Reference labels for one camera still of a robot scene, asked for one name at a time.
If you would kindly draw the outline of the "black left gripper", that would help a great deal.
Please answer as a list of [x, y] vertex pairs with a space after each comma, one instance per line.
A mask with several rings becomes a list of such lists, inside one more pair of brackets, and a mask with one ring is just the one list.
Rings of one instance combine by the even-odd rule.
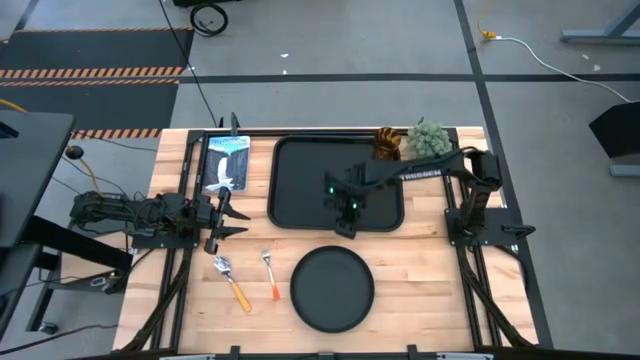
[[198, 206], [196, 208], [196, 222], [201, 229], [209, 229], [211, 234], [204, 244], [204, 251], [208, 254], [216, 254], [218, 252], [218, 242], [227, 237], [240, 234], [247, 231], [245, 227], [227, 227], [223, 226], [223, 216], [240, 220], [250, 220], [250, 217], [233, 209], [229, 203], [231, 192], [223, 187], [218, 193], [218, 206], [215, 207], [211, 203], [211, 197], [208, 195], [198, 195], [196, 197]]

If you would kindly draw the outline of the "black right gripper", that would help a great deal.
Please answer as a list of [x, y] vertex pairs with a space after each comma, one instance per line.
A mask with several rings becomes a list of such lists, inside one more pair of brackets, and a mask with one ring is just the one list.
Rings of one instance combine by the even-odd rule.
[[324, 173], [324, 206], [328, 210], [339, 212], [340, 219], [336, 220], [334, 231], [340, 236], [356, 236], [357, 222], [365, 207], [366, 193], [362, 189], [364, 181], [364, 167], [347, 168], [342, 178], [330, 171]]

